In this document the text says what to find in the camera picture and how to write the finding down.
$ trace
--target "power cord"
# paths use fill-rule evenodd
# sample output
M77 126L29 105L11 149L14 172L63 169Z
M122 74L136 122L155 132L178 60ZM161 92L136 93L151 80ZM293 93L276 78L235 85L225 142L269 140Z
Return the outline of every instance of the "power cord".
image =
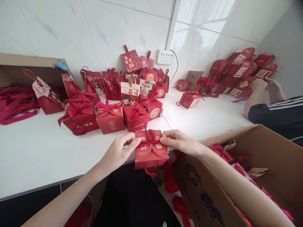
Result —
M174 73L173 77L171 78L169 85L170 85L170 84L171 84L171 82L173 81L173 78L174 78L174 76L176 75L176 72L177 72L178 67L179 67L178 58L177 58L176 53L175 53L173 50L170 50L170 51L172 51L172 52L175 54L175 56L176 56L176 59L177 59L177 69L176 69L176 71L175 71L175 73Z

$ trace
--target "cartoon couple illustration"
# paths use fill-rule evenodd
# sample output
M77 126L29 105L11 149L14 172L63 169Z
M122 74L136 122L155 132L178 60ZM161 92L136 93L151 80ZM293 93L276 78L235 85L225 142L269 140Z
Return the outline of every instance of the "cartoon couple illustration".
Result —
M123 95L121 98L121 103L123 107L129 106L129 104L133 106L137 101L138 100L136 97L130 97L129 95Z

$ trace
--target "open cardboard box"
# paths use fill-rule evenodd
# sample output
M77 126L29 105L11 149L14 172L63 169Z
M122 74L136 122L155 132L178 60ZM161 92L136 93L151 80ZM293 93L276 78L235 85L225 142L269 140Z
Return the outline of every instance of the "open cardboard box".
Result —
M236 139L237 151L251 152L247 159L249 166L265 167L273 172L273 175L254 178L254 181L292 214L296 226L302 226L303 148L263 125L240 128L200 143L210 146L230 139ZM183 154L171 169L196 227L248 226L219 183L197 158ZM200 193L207 195L209 200L205 197L202 200Z

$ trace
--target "red ribbon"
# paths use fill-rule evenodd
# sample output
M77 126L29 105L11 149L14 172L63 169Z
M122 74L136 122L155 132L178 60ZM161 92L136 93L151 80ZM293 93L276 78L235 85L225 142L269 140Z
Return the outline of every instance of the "red ribbon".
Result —
M104 109L104 111L110 111L113 109L118 109L122 107L122 103L116 103L115 105L113 105L112 107L110 106L108 99L106 99L106 104L104 104L103 102L98 102L97 107L100 107L102 109Z

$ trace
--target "electrical outlet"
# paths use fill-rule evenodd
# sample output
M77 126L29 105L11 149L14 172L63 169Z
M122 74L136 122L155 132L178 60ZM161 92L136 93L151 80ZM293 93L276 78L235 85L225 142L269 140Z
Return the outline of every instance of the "electrical outlet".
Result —
M172 65L174 59L174 53L167 50L158 50L157 64Z

